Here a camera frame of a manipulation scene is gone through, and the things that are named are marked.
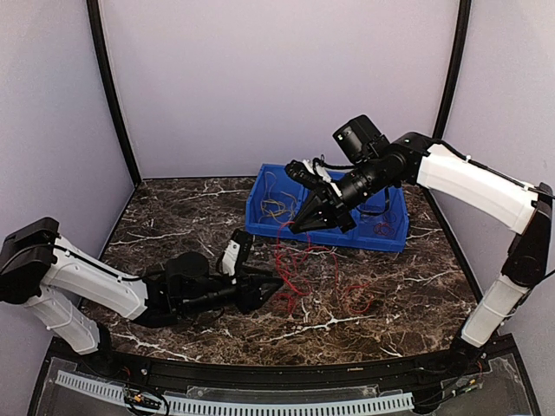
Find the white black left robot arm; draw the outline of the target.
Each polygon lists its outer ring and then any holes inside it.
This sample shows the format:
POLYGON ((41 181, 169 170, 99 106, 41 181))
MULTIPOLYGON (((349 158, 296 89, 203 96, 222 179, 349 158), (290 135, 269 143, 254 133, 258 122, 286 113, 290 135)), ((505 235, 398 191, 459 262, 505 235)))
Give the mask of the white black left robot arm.
POLYGON ((9 234, 1 247, 1 300, 22 305, 104 378, 122 370, 109 332, 64 295, 74 293, 146 328, 165 328, 229 304, 242 314, 260 309, 283 287, 271 270, 247 265, 253 236, 236 229, 210 271, 205 256, 189 251, 160 269, 133 276, 77 249, 50 217, 9 234))

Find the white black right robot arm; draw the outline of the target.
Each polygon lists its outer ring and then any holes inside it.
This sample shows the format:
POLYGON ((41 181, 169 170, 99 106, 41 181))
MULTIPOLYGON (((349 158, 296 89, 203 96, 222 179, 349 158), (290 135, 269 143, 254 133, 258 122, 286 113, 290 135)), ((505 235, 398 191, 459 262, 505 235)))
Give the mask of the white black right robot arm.
POLYGON ((287 176, 308 189, 292 233, 356 227, 351 212, 370 197, 402 183, 442 192, 497 219, 514 234, 499 276, 461 325, 438 369, 460 376, 483 354, 493 333, 551 276, 552 189, 483 165, 443 140, 406 133, 389 141, 364 114, 333 134, 350 164, 333 179, 319 158, 292 160, 287 176))

